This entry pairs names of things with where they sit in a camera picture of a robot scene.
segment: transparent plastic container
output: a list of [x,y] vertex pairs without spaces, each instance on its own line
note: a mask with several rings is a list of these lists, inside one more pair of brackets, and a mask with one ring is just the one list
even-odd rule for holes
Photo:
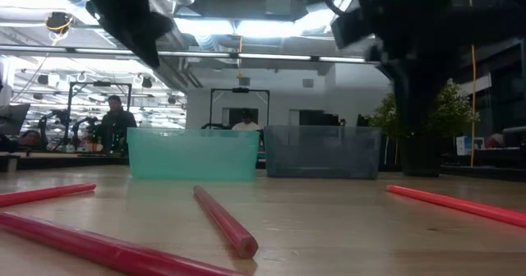
[[134,178],[251,180],[259,132],[129,128]]
[[267,176],[375,179],[380,144],[375,127],[267,126]]

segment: red straw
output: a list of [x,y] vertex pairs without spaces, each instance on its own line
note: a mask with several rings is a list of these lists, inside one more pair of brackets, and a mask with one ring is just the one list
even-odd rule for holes
[[129,275],[243,276],[232,270],[22,214],[0,214],[0,228]]
[[239,257],[252,258],[258,249],[256,239],[202,187],[194,186],[194,195],[230,240]]
[[80,193],[83,191],[92,191],[97,185],[93,182],[87,182],[71,186],[57,186],[48,189],[22,191],[15,193],[0,194],[0,207],[8,205],[17,205],[20,203],[37,201],[48,198]]
[[414,199],[424,200],[437,205],[450,207],[452,209],[462,210],[469,212],[470,214],[477,214],[501,222],[511,223],[520,227],[526,227],[526,214],[517,211],[468,200],[457,199],[445,195],[437,195],[425,191],[408,189],[401,186],[388,186],[387,191]]

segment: potted plant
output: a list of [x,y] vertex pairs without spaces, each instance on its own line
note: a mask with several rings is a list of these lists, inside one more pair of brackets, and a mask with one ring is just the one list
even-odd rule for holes
[[448,80],[418,131],[409,131],[400,125],[393,92],[386,95],[374,115],[369,117],[369,126],[381,127],[389,138],[399,142],[405,175],[438,177],[441,138],[454,137],[477,121],[478,114],[473,113],[468,95],[458,84]]

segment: yellow cable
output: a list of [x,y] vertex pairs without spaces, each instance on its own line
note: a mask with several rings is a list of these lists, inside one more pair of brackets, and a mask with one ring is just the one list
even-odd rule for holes
[[58,34],[57,38],[55,38],[55,40],[53,40],[53,43],[51,44],[51,46],[57,45],[58,41],[60,41],[62,39],[62,32],[63,31],[64,31],[64,28],[61,28],[60,29],[60,33]]
[[[469,0],[469,6],[473,6],[473,0]],[[475,104],[477,103],[477,60],[475,59],[475,45],[471,45],[471,62],[473,64],[473,115],[477,112]],[[471,123],[471,167],[475,163],[475,122]]]
[[59,27],[55,27],[55,28],[52,28],[46,25],[46,27],[48,28],[48,30],[63,30],[65,27],[69,26],[72,22],[73,22],[73,17],[70,18],[69,21],[65,25],[60,25]]

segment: table surface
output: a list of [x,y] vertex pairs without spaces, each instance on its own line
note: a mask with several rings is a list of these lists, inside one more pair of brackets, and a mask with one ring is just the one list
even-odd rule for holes
[[[144,181],[124,166],[0,175],[0,192],[96,182],[95,193],[6,207],[255,275],[519,275],[526,229],[385,192],[389,184],[526,212],[526,183],[466,177],[200,182],[257,239],[237,259],[192,197],[195,182]],[[2,275],[120,275],[0,231]]]

